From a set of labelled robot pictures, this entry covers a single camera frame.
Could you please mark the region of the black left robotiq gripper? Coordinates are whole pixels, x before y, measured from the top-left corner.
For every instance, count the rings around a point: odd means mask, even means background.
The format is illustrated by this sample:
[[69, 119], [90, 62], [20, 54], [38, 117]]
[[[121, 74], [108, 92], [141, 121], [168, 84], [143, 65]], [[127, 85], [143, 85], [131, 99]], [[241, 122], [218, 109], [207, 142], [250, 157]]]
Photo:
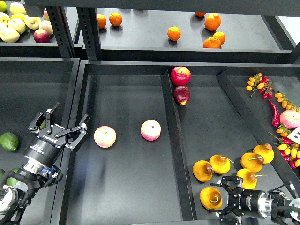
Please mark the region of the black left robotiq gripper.
[[28, 126], [31, 133], [38, 135], [25, 150], [24, 156], [34, 159], [46, 167], [54, 165], [64, 147], [72, 152], [77, 152], [89, 136], [87, 133], [89, 116], [87, 114], [73, 128], [65, 129], [54, 124], [55, 119], [58, 118], [59, 106], [60, 103], [57, 102], [45, 112], [38, 112]]

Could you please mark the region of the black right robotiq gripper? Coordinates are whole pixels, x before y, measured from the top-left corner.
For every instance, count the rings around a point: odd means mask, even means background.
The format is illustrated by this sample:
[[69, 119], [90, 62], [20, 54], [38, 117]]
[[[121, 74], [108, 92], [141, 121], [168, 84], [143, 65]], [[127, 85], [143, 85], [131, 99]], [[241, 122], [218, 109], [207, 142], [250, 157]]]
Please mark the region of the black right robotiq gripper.
[[223, 176], [217, 183], [211, 186], [221, 187], [228, 193], [228, 206], [217, 211], [220, 222], [226, 225], [241, 225], [240, 218], [228, 219], [230, 213], [236, 216], [250, 216], [255, 218], [266, 218], [267, 194], [260, 190], [242, 188], [243, 179], [239, 176]]

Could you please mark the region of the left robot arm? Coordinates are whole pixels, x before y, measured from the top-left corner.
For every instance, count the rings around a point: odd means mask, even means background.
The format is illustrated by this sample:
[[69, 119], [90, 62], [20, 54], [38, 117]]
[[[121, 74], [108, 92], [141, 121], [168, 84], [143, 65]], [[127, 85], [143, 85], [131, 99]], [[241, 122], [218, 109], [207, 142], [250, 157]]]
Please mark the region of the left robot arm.
[[0, 213], [2, 225], [18, 225], [36, 193], [45, 187], [57, 184], [63, 178], [61, 169], [55, 166], [61, 152], [68, 148], [77, 152], [88, 137], [85, 114], [73, 128], [64, 128], [55, 123], [56, 103], [45, 112], [38, 112], [28, 130], [36, 134], [25, 150], [25, 165], [17, 171], [5, 172], [0, 179]]

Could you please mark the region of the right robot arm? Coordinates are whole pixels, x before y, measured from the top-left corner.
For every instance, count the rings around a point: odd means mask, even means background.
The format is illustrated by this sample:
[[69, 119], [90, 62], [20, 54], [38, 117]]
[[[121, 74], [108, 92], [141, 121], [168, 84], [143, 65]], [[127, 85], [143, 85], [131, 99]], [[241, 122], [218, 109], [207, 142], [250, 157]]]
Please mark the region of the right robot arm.
[[286, 196], [272, 197], [261, 190], [242, 187], [243, 179], [238, 176], [223, 176], [212, 186], [221, 187], [227, 192], [227, 205], [221, 210], [209, 209], [227, 225], [241, 225], [242, 217], [265, 219], [270, 216], [272, 222], [286, 225], [286, 219], [298, 225], [300, 223], [300, 199], [289, 200]]

